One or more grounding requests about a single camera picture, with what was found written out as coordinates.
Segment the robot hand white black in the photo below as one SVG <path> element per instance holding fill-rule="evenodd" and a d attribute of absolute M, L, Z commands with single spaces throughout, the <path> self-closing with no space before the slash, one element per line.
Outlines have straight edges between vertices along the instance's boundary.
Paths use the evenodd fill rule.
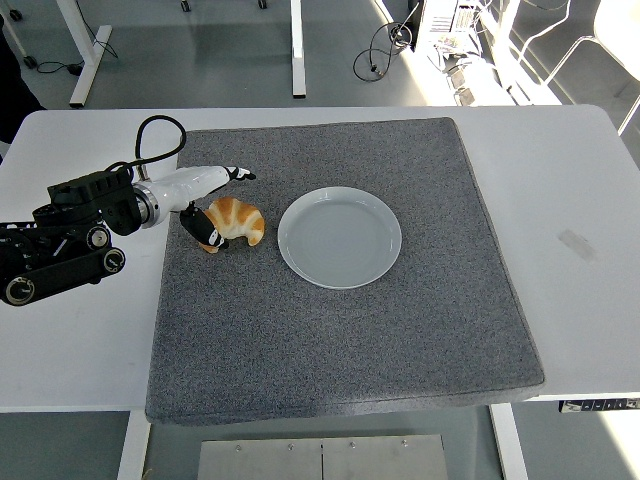
<path fill-rule="evenodd" d="M 134 186 L 141 214 L 141 225 L 150 228 L 162 223 L 170 213 L 179 213 L 181 225 L 200 244 L 226 248 L 228 242 L 195 206 L 195 201 L 219 190 L 231 180 L 254 180 L 256 176 L 241 167 L 199 166 L 179 168 L 156 181 Z"/>

